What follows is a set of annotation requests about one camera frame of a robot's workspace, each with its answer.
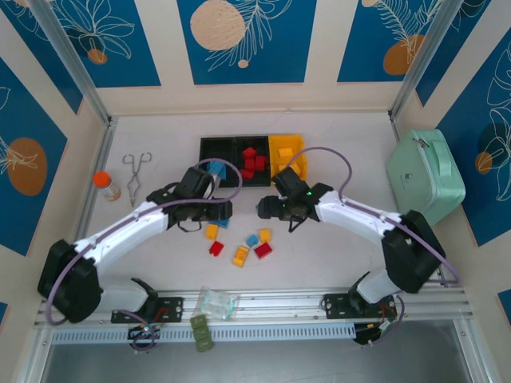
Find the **clear plastic bag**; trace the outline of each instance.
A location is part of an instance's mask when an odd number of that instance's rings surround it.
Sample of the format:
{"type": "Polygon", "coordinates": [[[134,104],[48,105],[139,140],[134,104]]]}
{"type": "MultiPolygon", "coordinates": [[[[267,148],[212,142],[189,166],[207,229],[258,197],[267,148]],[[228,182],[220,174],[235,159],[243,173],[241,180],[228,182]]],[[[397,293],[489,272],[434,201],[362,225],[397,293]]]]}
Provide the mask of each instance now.
{"type": "Polygon", "coordinates": [[[236,295],[203,287],[200,289],[199,301],[193,316],[206,314],[213,318],[228,321],[234,317],[237,305],[238,297],[236,295]]]}

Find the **bottle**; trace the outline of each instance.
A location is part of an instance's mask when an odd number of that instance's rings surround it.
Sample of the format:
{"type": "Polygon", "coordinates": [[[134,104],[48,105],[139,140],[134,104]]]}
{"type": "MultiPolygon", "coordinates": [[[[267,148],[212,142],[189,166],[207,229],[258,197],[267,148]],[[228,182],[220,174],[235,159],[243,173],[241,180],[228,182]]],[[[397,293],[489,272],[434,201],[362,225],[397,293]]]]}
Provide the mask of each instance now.
{"type": "Polygon", "coordinates": [[[101,191],[109,201],[115,201],[121,196],[121,190],[112,182],[112,178],[107,172],[98,172],[93,177],[93,184],[101,191]]]}

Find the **black tray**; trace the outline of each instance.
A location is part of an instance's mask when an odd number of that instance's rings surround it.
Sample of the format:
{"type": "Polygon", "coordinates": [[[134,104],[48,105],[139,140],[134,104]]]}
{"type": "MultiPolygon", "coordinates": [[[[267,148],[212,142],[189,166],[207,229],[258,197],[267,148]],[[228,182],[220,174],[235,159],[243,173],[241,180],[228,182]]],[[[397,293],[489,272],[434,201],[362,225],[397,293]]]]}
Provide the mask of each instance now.
{"type": "MultiPolygon", "coordinates": [[[[254,178],[244,180],[243,186],[270,186],[270,148],[268,136],[204,137],[200,139],[199,160],[221,158],[234,164],[238,169],[245,167],[243,150],[253,147],[257,156],[267,158],[264,170],[255,172],[254,178]]],[[[234,188],[238,184],[235,172],[227,167],[227,179],[220,182],[221,188],[234,188]]]]}

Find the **white table surface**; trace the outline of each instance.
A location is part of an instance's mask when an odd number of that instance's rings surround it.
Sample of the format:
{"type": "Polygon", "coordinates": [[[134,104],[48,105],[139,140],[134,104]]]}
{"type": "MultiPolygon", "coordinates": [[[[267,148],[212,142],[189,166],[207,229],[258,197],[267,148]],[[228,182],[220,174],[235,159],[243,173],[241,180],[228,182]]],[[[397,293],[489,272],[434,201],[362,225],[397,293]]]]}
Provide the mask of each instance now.
{"type": "MultiPolygon", "coordinates": [[[[143,164],[142,187],[137,205],[153,190],[179,181],[199,159],[200,138],[302,134],[305,146],[328,146],[345,154],[354,176],[345,194],[360,202],[395,211],[395,201],[386,177],[385,163],[396,141],[386,113],[225,113],[171,116],[121,117],[105,170],[122,190],[115,202],[100,195],[93,210],[89,234],[129,214],[132,210],[126,184],[131,168],[122,163],[124,154],[151,152],[153,161],[143,164]]],[[[308,178],[338,188],[346,177],[346,165],[327,152],[307,154],[308,178]]],[[[231,189],[220,189],[226,196],[231,189]]],[[[218,240],[225,247],[218,258],[208,253],[211,242],[202,231],[185,234],[177,227],[151,238],[113,265],[107,275],[138,277],[157,290],[298,289],[349,287],[363,273],[384,264],[382,249],[368,240],[325,223],[307,221],[293,234],[288,223],[262,220],[255,205],[274,188],[244,188],[233,200],[234,213],[218,240]],[[239,245],[260,228],[272,231],[273,252],[259,260],[251,251],[243,268],[232,264],[239,245]]]]}

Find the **robotic arm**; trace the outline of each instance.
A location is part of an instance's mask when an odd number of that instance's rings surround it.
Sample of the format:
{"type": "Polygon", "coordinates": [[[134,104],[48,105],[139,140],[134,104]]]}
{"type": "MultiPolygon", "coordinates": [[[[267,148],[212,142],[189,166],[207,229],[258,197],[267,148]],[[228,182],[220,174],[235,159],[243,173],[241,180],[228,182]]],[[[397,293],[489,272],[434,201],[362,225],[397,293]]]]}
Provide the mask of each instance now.
{"type": "Polygon", "coordinates": [[[260,218],[276,217],[289,221],[290,232],[306,219],[333,223],[382,244],[386,267],[363,275],[348,293],[352,308],[361,316],[370,305],[388,295],[402,290],[417,293],[440,265],[439,259],[392,223],[408,227],[445,258],[430,225],[416,211],[400,215],[379,211],[348,198],[340,199],[339,193],[325,184],[309,188],[292,168],[285,168],[273,182],[281,197],[272,195],[261,199],[258,205],[260,218]]]}
{"type": "Polygon", "coordinates": [[[231,201],[186,203],[189,199],[209,198],[219,181],[200,168],[189,168],[178,184],[151,193],[134,212],[114,225],[73,244],[64,240],[56,242],[50,248],[39,280],[39,293],[48,298],[66,265],[85,248],[92,247],[58,287],[53,301],[55,307],[70,322],[81,322],[95,310],[128,310],[143,318],[152,318],[156,309],[156,291],[140,279],[109,284],[102,275],[128,251],[175,225],[179,227],[181,221],[229,219],[232,216],[231,201]],[[171,204],[179,200],[183,203],[171,204]]]}

